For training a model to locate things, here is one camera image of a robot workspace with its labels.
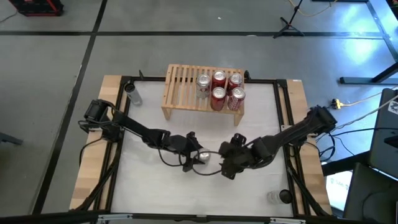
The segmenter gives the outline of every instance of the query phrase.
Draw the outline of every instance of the red container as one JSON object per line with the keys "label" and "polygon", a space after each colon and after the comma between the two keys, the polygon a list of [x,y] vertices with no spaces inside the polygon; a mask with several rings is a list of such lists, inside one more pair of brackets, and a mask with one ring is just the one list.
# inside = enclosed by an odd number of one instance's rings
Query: red container
{"label": "red container", "polygon": [[244,90],[240,87],[236,87],[231,91],[231,96],[228,98],[228,108],[233,111],[238,110],[241,107],[245,97],[246,93]]}
{"label": "red container", "polygon": [[231,96],[231,92],[236,87],[242,87],[243,79],[242,75],[239,73],[234,73],[228,79],[228,86],[226,87],[226,93],[228,96]]}
{"label": "red container", "polygon": [[223,71],[216,71],[211,78],[211,90],[216,87],[225,88],[226,75]]}
{"label": "red container", "polygon": [[226,99],[226,92],[225,89],[222,87],[214,88],[213,92],[211,93],[211,102],[210,106],[215,111],[220,111],[224,107]]}

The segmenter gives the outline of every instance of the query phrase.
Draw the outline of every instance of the white table surface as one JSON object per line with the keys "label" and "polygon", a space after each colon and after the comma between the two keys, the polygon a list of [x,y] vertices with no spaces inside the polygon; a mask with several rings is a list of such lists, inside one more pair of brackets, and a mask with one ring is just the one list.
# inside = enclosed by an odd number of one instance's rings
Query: white table surface
{"label": "white table surface", "polygon": [[[166,121],[160,108],[163,82],[135,82],[142,106],[131,105],[129,117],[148,128],[171,131],[172,134],[196,133],[200,144],[218,151],[223,141],[234,133],[246,136],[248,142],[279,132],[274,88],[268,84],[245,84],[245,114],[238,127],[233,115],[173,110]],[[170,164],[178,157],[162,153]],[[221,159],[212,154],[206,165],[196,165],[202,173],[219,170]],[[147,147],[141,139],[126,132],[116,180],[112,212],[164,213],[190,215],[239,215],[291,217],[292,207],[273,205],[266,199],[272,190],[288,189],[283,151],[262,169],[246,169],[229,180],[221,174],[200,176],[184,173],[181,167],[162,163],[157,150]]]}

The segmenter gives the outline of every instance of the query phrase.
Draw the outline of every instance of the black floor line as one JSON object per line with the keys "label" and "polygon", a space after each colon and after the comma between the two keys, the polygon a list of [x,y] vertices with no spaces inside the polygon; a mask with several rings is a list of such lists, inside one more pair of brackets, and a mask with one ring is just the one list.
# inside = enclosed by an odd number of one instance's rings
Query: black floor line
{"label": "black floor line", "polygon": [[[73,110],[75,108],[75,104],[78,98],[78,94],[81,88],[81,84],[83,83],[83,79],[85,76],[86,68],[88,62],[90,60],[91,52],[93,50],[93,46],[95,43],[95,39],[97,36],[260,36],[260,37],[271,37],[276,32],[238,32],[238,31],[136,31],[136,32],[105,32],[99,31],[101,21],[104,15],[104,11],[106,8],[108,0],[102,0],[101,7],[99,9],[96,22],[94,24],[93,30],[90,31],[0,31],[1,35],[49,35],[49,36],[90,36],[90,40],[88,42],[86,52],[83,57],[83,61],[81,63],[81,68],[75,83],[75,86],[72,90],[72,95],[70,97],[70,101],[67,105],[67,109],[65,114],[63,115],[62,122],[60,124],[60,128],[58,130],[58,135],[56,140],[54,141],[52,147],[52,154],[47,166],[47,170],[44,175],[44,179],[40,186],[39,193],[37,195],[37,199],[33,208],[33,214],[39,214],[42,212],[45,198],[50,188],[50,184],[52,181],[52,177],[55,172],[55,168],[57,166],[57,162],[62,150],[63,142],[65,140],[67,130],[70,124],[70,120],[72,118]],[[394,46],[388,38],[382,24],[379,21],[379,18],[372,7],[370,2],[366,3],[368,5],[369,10],[373,18],[375,18],[375,23],[377,24],[380,32],[304,32],[307,37],[339,37],[342,39],[383,39],[387,47],[389,48],[392,56],[396,61],[398,61],[398,53],[395,51]],[[293,32],[285,32],[284,36],[296,36],[296,33]]]}
{"label": "black floor line", "polygon": [[[100,27],[101,20],[102,20],[104,11],[105,11],[106,3],[107,3],[107,0],[103,0],[101,3],[101,7],[98,12],[98,16],[97,16],[97,19],[95,22],[95,26],[93,28],[93,32],[97,32]],[[42,184],[40,186],[39,193],[37,194],[36,203],[35,203],[35,205],[33,207],[33,211],[32,211],[32,214],[34,214],[34,215],[42,213],[45,199],[47,197],[47,193],[49,192],[49,188],[51,185],[52,177],[54,175],[55,168],[57,167],[58,159],[61,154],[63,142],[65,140],[65,136],[67,135],[68,127],[69,127],[70,120],[71,120],[72,114],[73,114],[73,110],[75,109],[75,105],[76,105],[77,97],[79,95],[80,87],[81,87],[81,84],[83,83],[83,79],[85,77],[88,62],[90,61],[91,51],[93,50],[95,39],[96,39],[96,36],[92,35],[90,37],[90,40],[88,41],[86,52],[84,54],[83,61],[81,62],[80,71],[77,76],[75,86],[73,87],[72,94],[71,94],[71,97],[69,99],[69,103],[67,106],[67,110],[66,110],[65,114],[63,115],[60,129],[58,130],[57,138],[53,144],[50,162],[47,166],[47,170],[45,172]]]}

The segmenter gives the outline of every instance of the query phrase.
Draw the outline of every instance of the black stand leg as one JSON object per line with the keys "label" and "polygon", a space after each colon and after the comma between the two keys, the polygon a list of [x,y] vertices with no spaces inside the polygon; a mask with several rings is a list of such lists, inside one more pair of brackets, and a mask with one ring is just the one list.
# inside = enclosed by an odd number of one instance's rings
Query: black stand leg
{"label": "black stand leg", "polygon": [[341,77],[341,84],[398,85],[398,78],[389,78],[398,72],[398,62],[373,78]]}
{"label": "black stand leg", "polygon": [[9,142],[17,145],[22,144],[22,140],[9,136],[8,134],[0,133],[0,142]]}
{"label": "black stand leg", "polygon": [[345,159],[340,159],[339,161],[329,162],[328,164],[322,165],[323,176],[336,174],[339,172],[353,170],[355,163],[360,163],[368,166],[369,151],[362,152],[355,156],[347,157]]}
{"label": "black stand leg", "polygon": [[285,26],[284,26],[278,33],[276,33],[276,34],[273,36],[274,39],[276,39],[276,38],[282,36],[282,35],[283,35],[283,32],[284,32],[285,30],[289,30],[289,29],[298,32],[298,34],[299,34],[300,36],[304,36],[303,32],[299,31],[296,27],[292,26],[293,19],[294,19],[294,17],[296,16],[296,13],[297,13],[297,11],[299,10],[300,5],[301,5],[302,2],[303,2],[303,0],[300,0],[299,4],[298,4],[296,7],[294,7],[294,13],[293,13],[292,18],[290,19],[290,22],[287,22],[287,20],[284,19],[283,17],[280,18],[281,21],[285,23]]}

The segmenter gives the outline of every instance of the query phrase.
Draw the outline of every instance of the wooden board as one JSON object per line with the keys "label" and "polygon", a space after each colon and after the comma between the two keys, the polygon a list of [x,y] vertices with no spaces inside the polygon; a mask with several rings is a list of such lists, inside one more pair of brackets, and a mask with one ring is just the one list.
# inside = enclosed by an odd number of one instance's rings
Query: wooden board
{"label": "wooden board", "polygon": [[212,78],[213,73],[217,70],[222,70],[228,78],[234,74],[239,73],[243,77],[243,70],[237,68],[218,68],[205,67],[196,65],[176,65],[170,64],[166,73],[165,89],[163,94],[162,110],[165,118],[168,120],[171,117],[172,110],[191,110],[212,113],[224,113],[234,115],[234,125],[237,126],[244,114],[244,104],[236,110],[230,110],[227,104],[221,111],[215,111],[210,106],[210,96],[201,99],[196,94],[196,79],[201,74],[207,74]]}
{"label": "wooden board", "polygon": [[[113,103],[116,102],[120,79],[121,76],[106,75],[103,79],[101,91],[98,98],[108,100]],[[287,80],[287,86],[289,89],[289,98],[292,107],[294,122],[298,123],[299,121],[303,120],[304,117],[306,117],[308,111],[303,84],[301,80]],[[280,93],[284,120],[287,120],[283,93]],[[126,96],[125,94],[123,94],[121,105],[124,106],[125,100]],[[98,139],[99,136],[100,132],[90,133],[87,142]],[[77,206],[79,206],[97,184],[100,177],[105,147],[106,143],[104,141],[99,141],[96,144],[93,144],[92,146],[89,146],[85,149],[79,174],[76,180],[75,191],[72,196],[70,208],[76,208]],[[322,168],[318,157],[318,151],[313,146],[304,144],[300,151],[300,155],[307,188],[309,189],[315,200],[322,206],[322,208],[326,212],[331,213],[331,208],[326,192],[325,180],[323,178]],[[106,186],[101,199],[100,208],[104,208],[104,202],[108,195],[107,189],[108,187]],[[302,205],[300,205],[301,194],[298,188],[296,188],[296,196],[299,204],[299,213],[303,214],[303,208]]]}

